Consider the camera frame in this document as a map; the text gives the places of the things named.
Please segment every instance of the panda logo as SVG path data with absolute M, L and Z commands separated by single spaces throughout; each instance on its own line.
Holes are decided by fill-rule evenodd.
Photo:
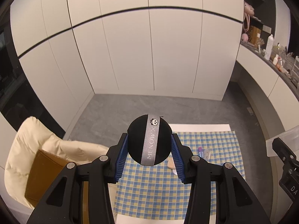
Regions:
M 157 119 L 151 119 L 150 123 L 151 123 L 151 125 L 156 126 L 158 124 L 158 120 Z

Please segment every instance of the metal screw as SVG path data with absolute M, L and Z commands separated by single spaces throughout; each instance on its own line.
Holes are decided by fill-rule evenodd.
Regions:
M 232 165 L 230 162 L 226 162 L 226 163 L 224 164 L 224 166 L 225 166 L 226 168 L 232 168 L 232 167 L 233 167 L 233 165 Z
M 193 156 L 191 157 L 191 159 L 192 159 L 193 161 L 199 161 L 199 160 L 200 160 L 200 157 L 197 156 L 197 155 L 193 155 Z
M 67 168 L 71 169 L 75 166 L 73 162 L 69 162 L 68 165 L 66 166 Z
M 102 156 L 100 156 L 100 160 L 101 161 L 106 161 L 106 160 L 108 160 L 108 156 L 102 155 Z

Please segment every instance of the white wardrobe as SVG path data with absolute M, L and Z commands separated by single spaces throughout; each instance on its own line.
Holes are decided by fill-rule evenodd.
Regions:
M 74 126 L 94 93 L 221 100 L 243 0 L 15 0 L 13 41 L 49 113 Z

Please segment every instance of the storage box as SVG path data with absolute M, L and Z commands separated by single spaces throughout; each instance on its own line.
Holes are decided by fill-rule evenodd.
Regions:
M 38 150 L 31 166 L 25 190 L 25 198 L 30 204 L 36 207 L 43 194 L 68 163 L 69 161 L 61 157 L 44 150 Z
M 248 41 L 257 48 L 258 47 L 257 41 L 261 36 L 261 30 L 251 25 L 249 27 L 247 35 L 248 35 Z

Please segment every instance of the white bottle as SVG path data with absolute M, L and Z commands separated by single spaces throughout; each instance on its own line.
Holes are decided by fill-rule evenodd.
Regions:
M 273 59 L 273 64 L 276 66 L 278 62 L 278 54 L 276 54 L 275 58 Z
M 266 60 L 270 59 L 272 48 L 273 48 L 273 43 L 274 43 L 274 38 L 273 38 L 273 35 L 271 34 L 268 37 L 267 46 L 266 46 L 266 53 L 265 53 L 265 56 L 264 56 Z

